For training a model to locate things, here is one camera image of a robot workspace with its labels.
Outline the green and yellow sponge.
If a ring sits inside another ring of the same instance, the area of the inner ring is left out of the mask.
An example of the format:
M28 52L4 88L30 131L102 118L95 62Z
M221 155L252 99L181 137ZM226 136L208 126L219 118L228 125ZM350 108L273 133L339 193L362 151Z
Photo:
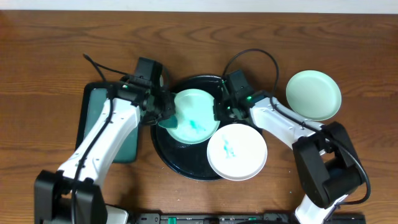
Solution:
M158 125L165 129L177 129L178 119L175 115L158 122Z

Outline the mint plate with stain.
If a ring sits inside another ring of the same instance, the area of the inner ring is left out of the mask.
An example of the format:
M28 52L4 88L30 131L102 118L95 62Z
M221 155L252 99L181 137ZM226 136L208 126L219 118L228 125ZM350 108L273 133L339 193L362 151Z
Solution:
M170 136L184 144L198 144L209 139L220 122L214 118L214 97L204 90L187 89L174 98L176 128L167 128Z

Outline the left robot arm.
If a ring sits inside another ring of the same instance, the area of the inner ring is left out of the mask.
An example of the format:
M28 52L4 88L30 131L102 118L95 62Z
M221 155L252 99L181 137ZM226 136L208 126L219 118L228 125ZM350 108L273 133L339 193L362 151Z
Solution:
M167 85L104 82L107 99L96 123L56 172L42 170L34 182L35 223L130 223L125 210L105 203L101 189L128 135L143 119L174 113Z

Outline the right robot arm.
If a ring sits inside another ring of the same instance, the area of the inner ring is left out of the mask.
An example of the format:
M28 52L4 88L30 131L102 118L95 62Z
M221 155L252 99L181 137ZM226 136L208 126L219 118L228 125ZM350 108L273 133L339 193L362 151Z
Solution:
M250 84L222 81L215 119L245 120L271 133L293 151L301 186L302 203L294 211L295 223L328 223L345 199L360 185L370 190L366 174L344 126L310 121L286 108L266 91Z

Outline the mint green plate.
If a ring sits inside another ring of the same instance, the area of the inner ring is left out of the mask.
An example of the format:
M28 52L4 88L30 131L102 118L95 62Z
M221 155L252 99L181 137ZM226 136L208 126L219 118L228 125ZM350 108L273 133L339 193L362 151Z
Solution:
M334 79L316 70L296 73L285 92L292 110L314 121L332 118L342 104L342 94Z

